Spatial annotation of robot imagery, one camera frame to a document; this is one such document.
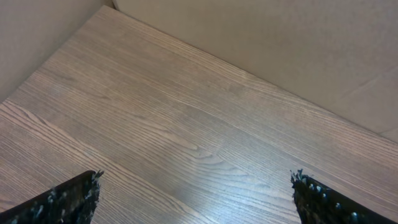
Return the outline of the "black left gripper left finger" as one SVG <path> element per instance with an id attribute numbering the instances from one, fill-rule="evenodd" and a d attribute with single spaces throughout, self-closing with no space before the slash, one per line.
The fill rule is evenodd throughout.
<path id="1" fill-rule="evenodd" d="M 90 224 L 100 197 L 104 174 L 88 170 L 9 210 L 1 224 Z"/>

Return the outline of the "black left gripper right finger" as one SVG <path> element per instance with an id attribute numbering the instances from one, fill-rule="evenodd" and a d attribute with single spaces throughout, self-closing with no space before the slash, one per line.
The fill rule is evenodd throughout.
<path id="1" fill-rule="evenodd" d="M 290 181 L 303 224 L 397 224 L 303 174 L 301 169 L 291 173 Z"/>

